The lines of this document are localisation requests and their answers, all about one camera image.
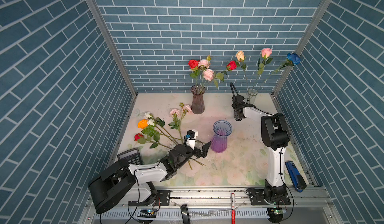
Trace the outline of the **clear ribbed glass vase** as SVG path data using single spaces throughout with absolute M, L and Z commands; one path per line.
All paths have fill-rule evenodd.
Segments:
M 254 104 L 256 97 L 258 95 L 258 90 L 255 88 L 248 88 L 247 89 L 247 103 L 248 104 Z

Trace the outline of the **blue purple gradient vase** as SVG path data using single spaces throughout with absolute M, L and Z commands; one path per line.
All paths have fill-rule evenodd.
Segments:
M 231 135 L 232 125 L 225 120 L 219 120 L 213 125 L 214 136 L 211 140 L 211 149 L 215 153 L 222 153 L 227 149 L 228 137 Z

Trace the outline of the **small white flower spray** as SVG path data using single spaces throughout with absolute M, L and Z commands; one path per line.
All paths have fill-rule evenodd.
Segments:
M 142 134 L 144 135 L 160 135 L 161 137 L 166 137 L 168 140 L 170 140 L 173 144 L 178 144 L 178 139 L 173 137 L 171 133 L 166 129 L 166 122 L 165 120 L 155 117 L 152 113 L 147 112 L 145 113 L 145 118 L 148 120 L 148 127 L 145 129 L 142 129 Z

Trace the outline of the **pink peony spray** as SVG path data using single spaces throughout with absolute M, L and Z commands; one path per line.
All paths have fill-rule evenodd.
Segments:
M 179 133 L 179 138 L 178 139 L 178 144 L 176 145 L 184 145 L 184 137 L 186 136 L 183 136 L 182 135 L 182 122 L 184 120 L 184 118 L 188 115 L 188 114 L 192 114 L 192 109 L 191 109 L 191 106 L 188 105 L 188 104 L 184 104 L 183 102 L 179 104 L 179 108 L 173 108 L 171 109 L 170 111 L 170 116 L 172 117 L 172 121 L 168 124 L 168 126 L 170 127 L 171 130 L 177 130 L 178 133 Z M 198 140 L 198 137 L 196 138 L 196 144 L 195 144 L 195 147 L 198 148 L 198 149 L 202 149 L 202 146 L 206 144 L 206 143 L 203 143 L 201 142 L 200 140 Z M 189 168 L 191 170 L 193 170 L 193 167 L 192 167 L 192 164 L 191 164 L 191 161 L 195 161 L 197 162 L 199 165 L 201 166 L 204 166 L 205 164 L 201 163 L 200 161 L 198 161 L 197 157 L 192 157 L 191 159 L 189 159 L 186 163 L 189 165 Z
M 197 72 L 202 75 L 202 78 L 207 84 L 211 83 L 215 78 L 215 72 L 210 69 L 211 57 L 207 56 L 206 59 L 198 61 Z

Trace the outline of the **dark purple ribbed vase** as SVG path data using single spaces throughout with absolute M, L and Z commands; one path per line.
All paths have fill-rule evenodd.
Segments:
M 193 100 L 191 104 L 191 109 L 194 114 L 202 114 L 205 111 L 205 103 L 204 103 L 204 93 L 206 92 L 206 88 L 202 85 L 194 85 L 191 88 L 191 93 L 193 94 Z

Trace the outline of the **cream white rose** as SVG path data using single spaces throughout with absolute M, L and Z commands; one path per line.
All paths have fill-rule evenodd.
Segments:
M 246 86 L 247 86 L 247 90 L 249 90 L 249 81 L 248 81 L 248 77 L 247 77 L 247 65 L 245 63 L 245 54 L 243 51 L 238 51 L 237 54 L 236 54 L 236 65 L 237 67 L 240 67 L 242 70 L 243 70 L 243 73 L 244 73 L 244 77 L 245 77 L 245 80 L 246 80 Z

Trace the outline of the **light pink rose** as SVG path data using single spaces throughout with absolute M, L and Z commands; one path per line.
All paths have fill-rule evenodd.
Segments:
M 273 58 L 271 58 L 271 55 L 273 53 L 273 50 L 271 48 L 263 48 L 261 50 L 261 56 L 258 60 L 258 74 L 256 81 L 260 78 L 260 76 L 263 74 L 266 65 L 272 62 Z

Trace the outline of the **blue rose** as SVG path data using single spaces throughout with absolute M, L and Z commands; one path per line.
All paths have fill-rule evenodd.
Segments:
M 296 53 L 288 53 L 286 60 L 277 69 L 275 69 L 273 72 L 271 72 L 268 75 L 268 77 L 265 79 L 263 84 L 265 84 L 272 75 L 279 73 L 280 71 L 284 70 L 286 67 L 293 67 L 300 63 L 301 63 L 301 59 Z

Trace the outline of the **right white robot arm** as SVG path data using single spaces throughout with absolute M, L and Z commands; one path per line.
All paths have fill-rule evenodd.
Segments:
M 253 104 L 247 104 L 244 99 L 242 95 L 233 94 L 234 118 L 237 121 L 248 118 L 261 122 L 262 141 L 268 148 L 268 173 L 264 198 L 272 203 L 288 195 L 284 178 L 284 157 L 291 135 L 283 114 L 263 111 Z

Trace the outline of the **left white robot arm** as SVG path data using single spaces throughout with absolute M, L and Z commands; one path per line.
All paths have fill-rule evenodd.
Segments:
M 211 142 L 202 148 L 178 144 L 151 165 L 134 165 L 126 159 L 116 161 L 88 183 L 96 213 L 109 211 L 124 197 L 133 206 L 152 205 L 158 196 L 154 182 L 169 180 L 192 157 L 205 158 L 210 146 Z

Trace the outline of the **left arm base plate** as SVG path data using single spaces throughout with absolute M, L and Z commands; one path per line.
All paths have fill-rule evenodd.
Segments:
M 149 207 L 149 206 L 160 206 L 167 207 L 170 204 L 171 191 L 170 190 L 157 190 L 156 194 L 151 194 L 145 201 L 128 202 L 131 207 Z

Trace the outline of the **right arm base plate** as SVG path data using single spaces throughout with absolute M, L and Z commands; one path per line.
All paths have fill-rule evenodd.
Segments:
M 286 189 L 282 188 L 264 188 L 264 189 L 246 189 L 252 206 L 263 205 L 291 205 L 291 200 Z

